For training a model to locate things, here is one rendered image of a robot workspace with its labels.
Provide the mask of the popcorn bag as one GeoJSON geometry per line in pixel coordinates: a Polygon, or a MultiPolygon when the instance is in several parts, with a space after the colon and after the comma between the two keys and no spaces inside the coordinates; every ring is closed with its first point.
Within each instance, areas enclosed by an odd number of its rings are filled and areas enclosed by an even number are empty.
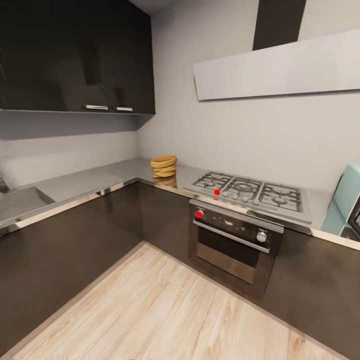
{"type": "Polygon", "coordinates": [[[178,158],[175,155],[160,156],[152,159],[149,164],[152,167],[154,178],[170,178],[177,173],[178,158]]]}

